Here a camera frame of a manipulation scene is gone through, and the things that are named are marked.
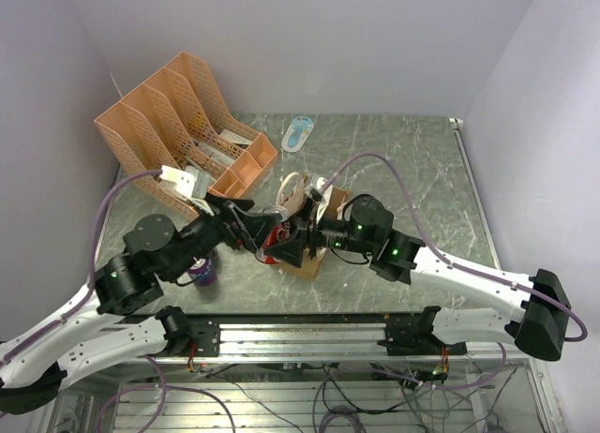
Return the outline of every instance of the gray marble surface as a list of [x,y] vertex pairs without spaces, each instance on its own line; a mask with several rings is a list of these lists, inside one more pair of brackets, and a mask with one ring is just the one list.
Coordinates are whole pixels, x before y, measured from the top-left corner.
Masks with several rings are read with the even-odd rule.
[[[264,132],[278,149],[278,161],[255,189],[258,205],[272,203],[280,179],[293,171],[329,176],[349,156],[373,151],[390,157],[406,179],[424,225],[444,251],[492,265],[492,257],[456,139],[447,118],[312,115],[315,127],[303,149],[295,154],[280,149],[293,116],[242,114],[238,119]],[[395,228],[418,236],[396,180],[375,158],[362,158],[337,180],[352,194],[368,192],[394,212]],[[171,217],[177,227],[187,223],[170,208],[138,188],[129,186],[114,202],[103,236],[98,264],[123,249],[122,236],[149,214]],[[449,291],[407,286],[375,276],[367,266],[351,266],[328,253],[317,278],[306,281],[258,263],[250,254],[217,248],[222,259],[218,282],[197,289],[163,283],[164,297],[141,313],[152,314],[166,305],[188,313],[315,313],[420,310],[439,305],[453,308],[478,304]]]

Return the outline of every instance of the orange plastic organizer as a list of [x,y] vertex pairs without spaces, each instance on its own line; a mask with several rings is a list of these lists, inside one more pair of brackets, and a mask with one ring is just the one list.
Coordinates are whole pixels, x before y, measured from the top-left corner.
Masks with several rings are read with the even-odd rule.
[[[185,52],[105,111],[96,125],[128,174],[162,165],[184,169],[192,160],[213,177],[210,192],[227,197],[247,195],[278,158],[264,134],[229,113],[205,62]],[[245,139],[247,148],[221,138],[223,130]],[[185,216],[196,216],[152,177],[136,184]]]

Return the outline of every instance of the cardboard box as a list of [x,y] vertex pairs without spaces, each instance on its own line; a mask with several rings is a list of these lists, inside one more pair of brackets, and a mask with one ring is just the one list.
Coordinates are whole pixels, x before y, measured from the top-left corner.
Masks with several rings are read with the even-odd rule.
[[[324,217],[338,217],[338,209],[340,209],[344,203],[350,198],[350,192],[344,189],[339,189],[338,187],[334,187],[334,190],[331,192],[331,200],[329,201],[329,206],[325,210]],[[317,250],[317,256],[311,259],[308,256],[308,250],[304,251],[304,258],[302,259],[302,267],[293,267],[287,262],[280,262],[279,264],[274,264],[275,267],[282,269],[283,272],[287,272],[289,274],[293,274],[295,276],[299,276],[305,280],[313,280],[319,269],[323,264],[323,259],[327,254],[326,248],[321,248]]]

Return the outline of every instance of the gray wall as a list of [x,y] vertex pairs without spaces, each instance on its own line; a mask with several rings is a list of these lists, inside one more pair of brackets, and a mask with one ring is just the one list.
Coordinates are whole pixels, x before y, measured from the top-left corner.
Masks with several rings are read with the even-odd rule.
[[240,112],[464,117],[532,0],[75,0],[128,91],[182,50]]
[[116,172],[93,120],[115,100],[71,0],[0,0],[0,340],[84,282],[90,222]]
[[552,365],[571,431],[597,431],[600,0],[534,0],[466,118],[502,265],[562,277],[591,337]]

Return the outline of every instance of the table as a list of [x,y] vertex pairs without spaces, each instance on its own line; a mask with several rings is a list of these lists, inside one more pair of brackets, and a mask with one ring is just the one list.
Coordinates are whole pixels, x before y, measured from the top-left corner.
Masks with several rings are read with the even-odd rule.
[[[493,265],[468,170],[448,118],[385,115],[310,115],[315,127],[302,150],[280,148],[293,114],[239,114],[241,122],[266,134],[278,161],[251,197],[258,205],[275,200],[282,177],[293,171],[329,176],[351,155],[372,151],[392,159],[406,179],[424,225],[435,243],[460,258]],[[394,227],[418,236],[398,184],[375,158],[362,158],[340,175],[337,186],[352,194],[368,192],[395,215]],[[144,216],[161,213],[178,228],[187,220],[135,186],[115,199],[101,239],[98,265],[123,249],[122,237]],[[167,305],[202,313],[353,313],[416,311],[424,306],[479,307],[460,294],[411,287],[377,277],[367,266],[352,266],[328,253],[314,281],[258,263],[247,253],[217,248],[222,261],[218,282],[207,288],[163,283],[165,295],[140,314]]]

